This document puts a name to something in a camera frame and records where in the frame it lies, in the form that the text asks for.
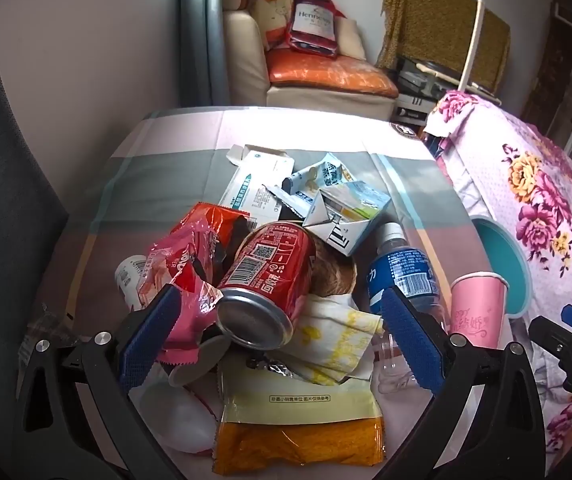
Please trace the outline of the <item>pink paper cup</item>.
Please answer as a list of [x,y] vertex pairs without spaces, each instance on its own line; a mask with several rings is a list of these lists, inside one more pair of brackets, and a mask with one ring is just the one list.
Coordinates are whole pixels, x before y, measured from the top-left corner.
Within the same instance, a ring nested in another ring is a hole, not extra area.
[[450,331],[474,346],[496,349],[502,331],[508,284],[494,272],[464,274],[450,285]]

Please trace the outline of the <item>teal trash bin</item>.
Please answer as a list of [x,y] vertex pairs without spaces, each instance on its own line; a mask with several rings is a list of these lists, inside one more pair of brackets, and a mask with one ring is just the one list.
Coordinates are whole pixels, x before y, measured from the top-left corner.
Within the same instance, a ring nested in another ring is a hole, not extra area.
[[531,305],[532,275],[517,240],[499,223],[484,216],[472,216],[472,224],[490,261],[492,270],[508,283],[505,312],[508,318],[522,318]]

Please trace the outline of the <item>floral pink bedspread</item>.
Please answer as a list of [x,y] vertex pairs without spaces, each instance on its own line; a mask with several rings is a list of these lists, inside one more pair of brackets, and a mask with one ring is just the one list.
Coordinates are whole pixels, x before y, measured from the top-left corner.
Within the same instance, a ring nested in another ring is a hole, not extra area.
[[559,322],[572,304],[572,159],[535,127],[458,91],[438,101],[425,131],[440,141],[435,159],[464,209],[500,224],[528,263],[532,298],[511,329],[534,368],[547,452],[558,457],[572,438],[572,394],[557,360],[530,343],[526,328],[539,315]]

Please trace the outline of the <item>blue sports drink bottle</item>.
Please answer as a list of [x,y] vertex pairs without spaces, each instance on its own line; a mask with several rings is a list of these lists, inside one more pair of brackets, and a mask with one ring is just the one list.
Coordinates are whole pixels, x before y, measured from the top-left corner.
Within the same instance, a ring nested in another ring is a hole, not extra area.
[[447,314],[428,257],[408,244],[400,223],[383,223],[374,237],[376,258],[367,276],[369,311],[380,314],[383,291],[397,286],[417,311],[431,314],[445,328]]

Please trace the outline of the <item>crumpled yellow white tissue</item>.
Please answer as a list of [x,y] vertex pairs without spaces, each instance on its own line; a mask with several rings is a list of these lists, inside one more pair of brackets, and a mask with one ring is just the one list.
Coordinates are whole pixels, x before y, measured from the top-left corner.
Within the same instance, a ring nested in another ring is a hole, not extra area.
[[374,370],[371,341],[382,334],[382,317],[359,310],[351,295],[309,295],[290,341],[271,357],[322,386],[368,380]]

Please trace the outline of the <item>yellow orange snack bag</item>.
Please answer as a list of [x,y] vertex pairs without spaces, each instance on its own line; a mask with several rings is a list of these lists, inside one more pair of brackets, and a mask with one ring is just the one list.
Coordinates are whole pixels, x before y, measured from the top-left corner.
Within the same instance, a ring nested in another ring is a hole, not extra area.
[[213,471],[250,474],[274,465],[383,462],[385,422],[367,380],[325,386],[259,367],[243,354],[217,366],[222,416]]

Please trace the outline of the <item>blue white milk carton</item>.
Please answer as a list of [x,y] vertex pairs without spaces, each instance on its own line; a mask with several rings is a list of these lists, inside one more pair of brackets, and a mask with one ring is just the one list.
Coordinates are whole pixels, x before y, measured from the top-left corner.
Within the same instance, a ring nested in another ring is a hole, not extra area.
[[342,255],[351,256],[390,204],[388,194],[363,181],[323,186],[302,226]]

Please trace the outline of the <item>red soda can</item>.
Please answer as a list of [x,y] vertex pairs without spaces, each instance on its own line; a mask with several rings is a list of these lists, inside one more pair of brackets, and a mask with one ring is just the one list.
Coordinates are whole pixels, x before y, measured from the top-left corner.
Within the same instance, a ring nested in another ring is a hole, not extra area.
[[311,234],[293,222],[271,222],[249,234],[219,285],[220,330],[250,349],[284,347],[307,299],[315,257]]

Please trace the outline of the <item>crumpled blue white wrapper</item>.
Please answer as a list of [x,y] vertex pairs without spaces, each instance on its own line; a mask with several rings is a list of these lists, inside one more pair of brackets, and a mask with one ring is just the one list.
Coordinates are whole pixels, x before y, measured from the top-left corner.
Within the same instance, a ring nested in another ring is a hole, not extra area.
[[333,153],[327,153],[319,162],[287,177],[281,188],[289,195],[311,204],[320,188],[351,181],[354,181],[354,176],[349,168]]

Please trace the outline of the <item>pastel striped table cloth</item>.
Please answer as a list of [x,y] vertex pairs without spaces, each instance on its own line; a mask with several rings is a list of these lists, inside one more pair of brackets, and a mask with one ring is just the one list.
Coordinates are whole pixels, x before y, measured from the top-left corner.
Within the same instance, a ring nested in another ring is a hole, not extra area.
[[284,152],[297,168],[336,155],[391,197],[388,218],[430,257],[442,286],[490,266],[428,149],[389,122],[294,108],[178,108],[140,122],[83,180],[32,318],[48,315],[80,337],[114,330],[128,314],[115,281],[119,263],[146,254],[195,204],[218,202],[235,174],[228,154],[236,146]]

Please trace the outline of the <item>white medicine box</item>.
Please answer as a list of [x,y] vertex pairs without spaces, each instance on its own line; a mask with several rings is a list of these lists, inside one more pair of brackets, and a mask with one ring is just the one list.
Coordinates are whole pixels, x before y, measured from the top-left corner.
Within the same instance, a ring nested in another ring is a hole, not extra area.
[[247,212],[256,226],[277,221],[281,203],[269,189],[273,185],[280,188],[292,174],[295,166],[293,158],[285,152],[251,145],[234,145],[226,158],[236,170],[219,204]]

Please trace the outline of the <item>orange seat cushion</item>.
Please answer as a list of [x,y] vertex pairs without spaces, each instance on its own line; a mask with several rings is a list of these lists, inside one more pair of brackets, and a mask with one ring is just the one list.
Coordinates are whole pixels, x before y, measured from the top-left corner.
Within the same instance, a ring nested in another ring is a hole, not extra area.
[[399,89],[374,65],[356,58],[320,55],[287,49],[266,55],[269,81],[280,87],[309,87],[331,91],[369,94],[396,99]]

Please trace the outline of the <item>red Hennessy bag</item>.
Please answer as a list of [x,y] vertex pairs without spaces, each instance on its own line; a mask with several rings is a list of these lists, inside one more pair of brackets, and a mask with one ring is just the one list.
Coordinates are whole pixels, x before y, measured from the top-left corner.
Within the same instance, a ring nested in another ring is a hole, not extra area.
[[336,14],[331,0],[293,0],[286,44],[294,51],[336,58]]

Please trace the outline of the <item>beige sofa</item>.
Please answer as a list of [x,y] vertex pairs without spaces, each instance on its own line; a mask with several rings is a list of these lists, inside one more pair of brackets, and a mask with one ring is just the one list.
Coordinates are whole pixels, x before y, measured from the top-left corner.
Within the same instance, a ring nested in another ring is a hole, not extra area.
[[356,21],[337,11],[335,58],[287,43],[295,0],[222,0],[231,102],[389,120],[399,96],[366,60]]

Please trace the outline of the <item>cream cartoon pillow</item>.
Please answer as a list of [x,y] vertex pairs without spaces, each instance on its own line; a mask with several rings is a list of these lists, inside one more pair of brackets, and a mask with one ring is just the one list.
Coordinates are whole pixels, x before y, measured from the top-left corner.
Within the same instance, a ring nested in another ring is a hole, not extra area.
[[257,22],[265,51],[285,41],[293,0],[254,0],[251,15]]

